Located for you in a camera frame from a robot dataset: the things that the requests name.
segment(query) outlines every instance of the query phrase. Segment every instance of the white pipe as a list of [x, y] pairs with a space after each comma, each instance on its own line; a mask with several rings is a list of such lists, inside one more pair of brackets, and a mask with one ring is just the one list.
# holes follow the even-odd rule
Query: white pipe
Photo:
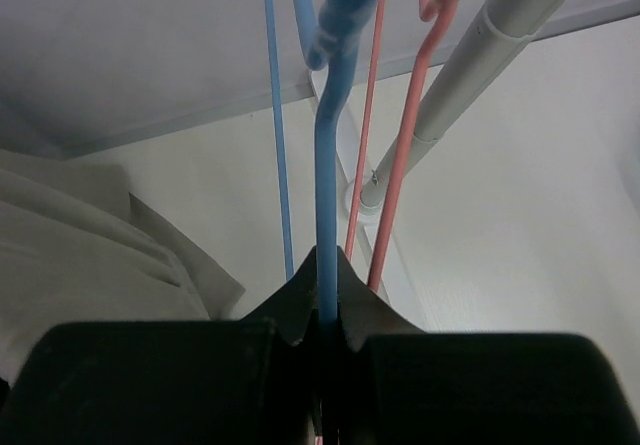
[[[534, 39], [565, 0], [487, 0], [420, 102], [405, 173], [438, 143], [451, 125]], [[363, 187], [361, 212], [382, 203], [395, 141]]]

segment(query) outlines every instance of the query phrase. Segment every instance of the pink cable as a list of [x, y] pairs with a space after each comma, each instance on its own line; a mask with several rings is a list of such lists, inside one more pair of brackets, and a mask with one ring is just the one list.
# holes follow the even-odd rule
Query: pink cable
[[380, 39], [382, 37], [382, 22], [384, 21], [385, 0], [378, 0], [376, 9], [376, 22], [373, 29], [373, 47], [371, 49], [371, 62], [369, 64], [369, 77], [367, 79], [367, 96], [364, 102], [364, 116], [362, 118], [362, 131], [360, 132], [360, 147], [358, 149], [358, 165], [353, 182], [353, 196], [351, 197], [351, 211], [349, 212], [349, 227], [347, 228], [347, 241], [345, 243], [345, 255], [351, 260], [353, 254], [353, 242], [356, 237], [356, 225], [358, 224], [358, 209], [360, 207], [360, 193], [362, 192], [362, 180], [364, 176], [364, 162], [367, 156], [367, 140], [369, 138], [369, 124], [371, 122], [371, 106], [373, 104], [373, 91], [376, 86], [376, 73], [378, 70], [378, 56], [380, 55]]
[[418, 116], [422, 87], [424, 86], [424, 81], [427, 76], [429, 62], [436, 47], [449, 29], [457, 6], [458, 0], [420, 0], [420, 17], [425, 19], [437, 15], [437, 19], [418, 51], [411, 72], [409, 89], [400, 122], [400, 131], [398, 132], [396, 141], [396, 153], [393, 157], [393, 165], [391, 166], [391, 173], [389, 175], [389, 186], [384, 199], [380, 227], [378, 228], [378, 235], [376, 236], [376, 244], [373, 250], [371, 269], [369, 270], [369, 278], [367, 281], [369, 288], [375, 292], [377, 292], [380, 287], [384, 259], [389, 246], [389, 239], [391, 238], [393, 218], [398, 207], [398, 197], [409, 158], [411, 139]]

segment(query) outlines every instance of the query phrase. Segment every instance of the cloth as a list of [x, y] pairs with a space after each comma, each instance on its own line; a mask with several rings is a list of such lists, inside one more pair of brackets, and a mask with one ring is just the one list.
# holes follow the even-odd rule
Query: cloth
[[[209, 270], [205, 278], [218, 273], [225, 303], [211, 305], [213, 292], [207, 301], [220, 318], [242, 287], [161, 217], [138, 202], [136, 210], [134, 221], [196, 257], [192, 275], [202, 268]], [[126, 179], [117, 167], [0, 151], [2, 379], [12, 384], [33, 346], [60, 323], [210, 318], [181, 260], [130, 219]]]

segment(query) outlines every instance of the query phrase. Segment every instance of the ceiling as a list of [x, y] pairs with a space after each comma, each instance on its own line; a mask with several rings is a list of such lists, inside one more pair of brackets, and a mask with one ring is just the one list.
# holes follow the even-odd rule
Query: ceiling
[[[483, 1], [461, 0], [440, 60]], [[275, 8], [285, 99], [301, 98], [309, 87], [292, 1]], [[545, 33], [639, 12], [640, 0], [567, 0]], [[262, 0], [0, 0], [0, 27], [3, 108], [76, 153], [268, 105]], [[383, 75], [407, 71], [427, 27], [417, 0], [387, 0]]]

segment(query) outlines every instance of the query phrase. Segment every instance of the thin red wire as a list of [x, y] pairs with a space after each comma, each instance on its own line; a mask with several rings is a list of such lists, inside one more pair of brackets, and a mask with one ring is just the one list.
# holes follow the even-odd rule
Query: thin red wire
[[351, 197], [351, 210], [349, 212], [349, 227], [347, 228], [347, 240], [344, 246], [344, 253], [349, 260], [351, 260], [351, 255], [353, 254], [353, 242], [355, 241], [356, 226], [358, 224], [360, 193], [362, 192], [364, 163], [366, 161], [367, 140], [369, 138], [369, 124], [371, 123], [371, 106], [373, 104], [373, 91], [376, 86], [378, 56], [380, 55], [380, 39], [382, 37], [382, 22], [384, 21], [384, 4], [385, 0], [378, 0], [378, 8], [376, 9], [376, 22], [373, 29], [373, 46], [371, 49], [371, 62], [369, 64], [369, 77], [367, 79], [367, 96], [364, 102], [362, 131], [360, 132], [358, 165], [356, 166], [356, 176], [353, 182], [353, 196]]
[[367, 285], [375, 292], [380, 287], [384, 259], [389, 246], [389, 239], [391, 238], [393, 218], [398, 207], [398, 197], [409, 158], [411, 139], [418, 116], [422, 87], [427, 76], [429, 62], [436, 47], [449, 29], [457, 6], [458, 0], [420, 0], [420, 18], [424, 20], [437, 15], [437, 19], [418, 51], [418, 56], [411, 72], [407, 98], [402, 112], [402, 121], [400, 122], [400, 131], [396, 141], [396, 153], [393, 157], [389, 186], [385, 194], [384, 207], [367, 280]]

